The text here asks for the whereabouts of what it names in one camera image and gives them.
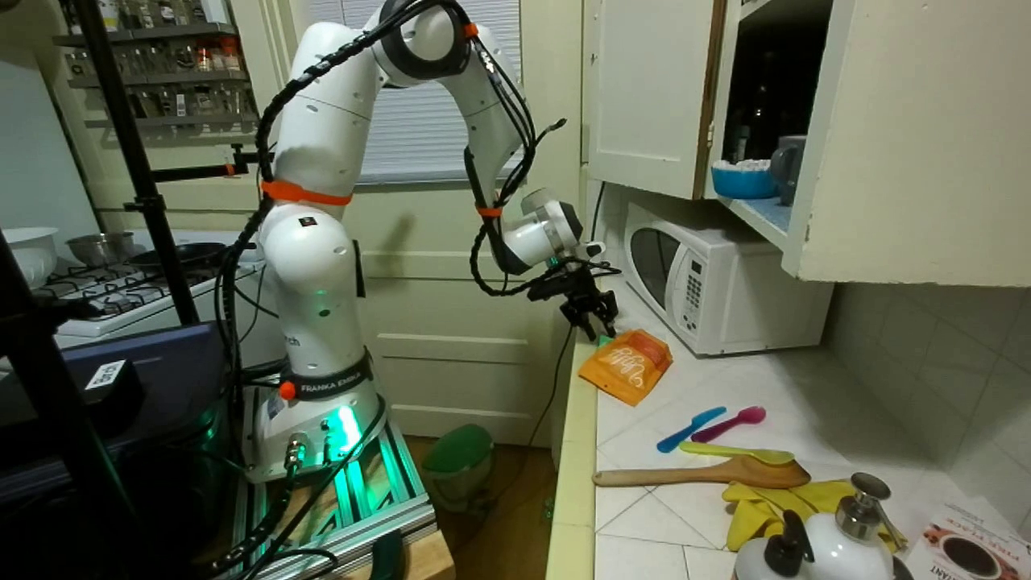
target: cabinet door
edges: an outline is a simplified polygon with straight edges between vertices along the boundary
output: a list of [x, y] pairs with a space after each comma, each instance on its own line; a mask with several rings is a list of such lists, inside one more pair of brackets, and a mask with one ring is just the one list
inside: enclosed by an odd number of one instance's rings
[[693, 197], [716, 0], [599, 0], [591, 177]]
[[1031, 284], [1031, 3], [836, 3], [787, 266]]

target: blue container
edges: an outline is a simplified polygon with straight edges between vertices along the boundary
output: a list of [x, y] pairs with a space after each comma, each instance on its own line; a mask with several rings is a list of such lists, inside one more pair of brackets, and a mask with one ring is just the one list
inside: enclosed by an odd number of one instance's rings
[[728, 200], [777, 197], [773, 175], [759, 166], [712, 166], [712, 189]]

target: white cabinet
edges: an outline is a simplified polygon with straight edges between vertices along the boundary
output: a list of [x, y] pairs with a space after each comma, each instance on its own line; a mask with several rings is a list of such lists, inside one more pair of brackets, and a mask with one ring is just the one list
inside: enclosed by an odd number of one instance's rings
[[708, 165], [734, 152], [744, 41], [791, 27], [824, 32], [795, 203], [728, 210], [807, 280], [1029, 288], [1026, 0], [599, 0], [591, 175], [716, 197]]

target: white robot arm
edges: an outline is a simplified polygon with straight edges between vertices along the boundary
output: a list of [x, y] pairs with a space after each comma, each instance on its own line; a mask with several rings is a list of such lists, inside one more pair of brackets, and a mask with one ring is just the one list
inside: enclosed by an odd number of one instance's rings
[[[268, 203], [249, 225], [279, 288], [290, 358], [282, 395], [272, 395], [255, 420], [251, 481], [337, 464], [385, 420], [357, 331], [356, 246], [343, 225], [343, 206], [361, 175], [381, 86], [403, 89], [418, 80], [445, 83], [469, 120], [464, 162], [485, 215], [474, 251], [487, 238], [507, 275], [526, 275], [544, 260], [575, 263], [563, 258], [577, 251], [580, 222], [568, 203], [531, 197], [519, 225], [504, 225], [501, 210], [523, 184], [539, 135], [487, 28], [474, 27], [456, 0], [387, 0], [363, 28], [337, 23], [308, 28], [295, 80], [272, 106], [282, 108], [282, 132], [275, 165], [261, 166]], [[548, 266], [539, 288], [526, 288], [531, 298], [556, 293], [572, 303], [586, 298], [612, 331], [617, 298], [599, 293], [583, 266]]]

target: blue utensil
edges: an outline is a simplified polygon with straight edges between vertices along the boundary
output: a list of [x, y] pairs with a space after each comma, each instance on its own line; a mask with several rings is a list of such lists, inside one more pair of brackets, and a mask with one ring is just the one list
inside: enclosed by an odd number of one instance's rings
[[671, 439], [659, 442], [654, 447], [671, 453], [673, 447], [681, 447], [691, 435], [695, 435], [707, 423], [712, 423], [721, 412], [728, 412], [728, 408], [724, 405], [712, 405], [712, 408], [701, 412], [701, 414], [693, 414], [687, 423], [687, 429], [673, 433]]

